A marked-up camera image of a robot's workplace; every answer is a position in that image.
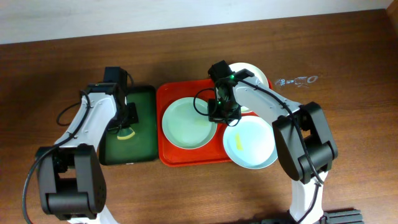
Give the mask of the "yellow green sponge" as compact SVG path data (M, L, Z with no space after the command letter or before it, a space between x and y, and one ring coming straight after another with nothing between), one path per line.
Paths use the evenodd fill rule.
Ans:
M118 140L127 140L133 137L135 134L136 134L135 131L131 127L121 128L118 131L116 137Z

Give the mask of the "pale green plate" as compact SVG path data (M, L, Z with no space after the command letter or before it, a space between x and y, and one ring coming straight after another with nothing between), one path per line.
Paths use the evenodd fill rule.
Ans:
M171 103L162 117L162 130L169 142L181 149L192 150L209 143L217 124L207 117L208 103L185 97Z

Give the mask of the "light blue plate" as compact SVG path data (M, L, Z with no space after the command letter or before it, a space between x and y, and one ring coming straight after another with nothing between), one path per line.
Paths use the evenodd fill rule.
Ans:
M277 159L273 130L258 116L243 116L223 134L223 147L228 157L247 169L263 169Z

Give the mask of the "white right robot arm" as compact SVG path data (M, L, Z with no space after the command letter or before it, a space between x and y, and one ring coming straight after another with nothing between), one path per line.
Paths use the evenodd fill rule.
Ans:
M265 87L247 69L233 72L229 67L211 67L208 74L215 84L209 120L225 124L239 121L244 106L270 123L280 164L292 179L291 219L295 223L324 223L323 184L338 148L320 105L288 100Z

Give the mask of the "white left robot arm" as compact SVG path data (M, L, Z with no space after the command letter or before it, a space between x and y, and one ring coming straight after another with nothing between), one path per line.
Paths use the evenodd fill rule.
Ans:
M106 182L97 156L104 132L133 117L127 86L95 83L80 92L80 108L53 146L40 147L37 173L42 210L69 223L116 223L106 207Z

